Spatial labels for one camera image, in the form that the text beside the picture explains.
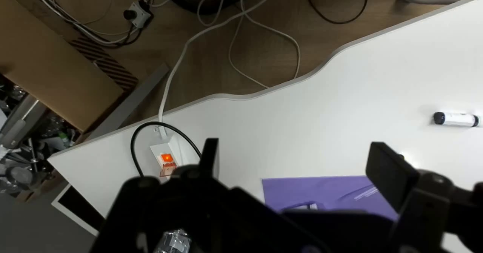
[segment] white marker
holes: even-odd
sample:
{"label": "white marker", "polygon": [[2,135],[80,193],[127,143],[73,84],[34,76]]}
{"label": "white marker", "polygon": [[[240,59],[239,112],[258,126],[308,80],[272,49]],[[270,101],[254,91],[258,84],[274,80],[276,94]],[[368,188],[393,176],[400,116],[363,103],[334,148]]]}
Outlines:
{"label": "white marker", "polygon": [[445,126],[476,127],[483,126],[481,117],[474,114],[435,112],[433,114],[434,123]]}

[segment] wooden floor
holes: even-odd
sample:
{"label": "wooden floor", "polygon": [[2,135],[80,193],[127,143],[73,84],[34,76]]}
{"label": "wooden floor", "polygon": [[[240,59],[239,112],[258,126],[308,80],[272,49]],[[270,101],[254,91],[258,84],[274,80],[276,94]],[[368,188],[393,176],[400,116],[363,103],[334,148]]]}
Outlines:
{"label": "wooden floor", "polygon": [[[57,0],[80,21],[97,18],[108,0]],[[247,0],[252,5],[259,0]],[[133,0],[114,0],[109,14],[92,28],[106,32],[128,29],[122,11]],[[357,14],[363,0],[314,0],[321,11],[335,20]],[[405,4],[398,0],[369,0],[367,9],[354,22],[332,25],[322,20],[307,0],[269,0],[251,15],[257,21],[295,38],[301,50],[299,75],[310,72],[333,50],[355,39],[396,25],[437,9],[438,6]],[[188,38],[203,29],[196,15],[168,3],[154,11],[155,18],[138,42],[110,54],[143,80],[157,66],[176,63]],[[224,9],[221,19],[237,13]],[[214,93],[248,94],[262,88],[240,76],[229,65],[228,46],[236,28],[233,21],[193,42],[171,85],[167,109]],[[276,85],[293,78],[296,50],[290,41],[244,21],[233,49],[234,63],[246,74],[265,85]],[[163,86],[141,105],[132,121],[157,114]]]}

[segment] purple folder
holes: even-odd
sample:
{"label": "purple folder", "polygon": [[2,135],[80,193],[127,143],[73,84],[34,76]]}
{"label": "purple folder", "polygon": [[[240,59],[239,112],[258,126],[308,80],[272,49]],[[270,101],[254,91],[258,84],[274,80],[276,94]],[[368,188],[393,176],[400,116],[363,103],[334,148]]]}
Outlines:
{"label": "purple folder", "polygon": [[365,210],[392,220],[397,213],[366,176],[263,179],[265,204],[276,211]]}

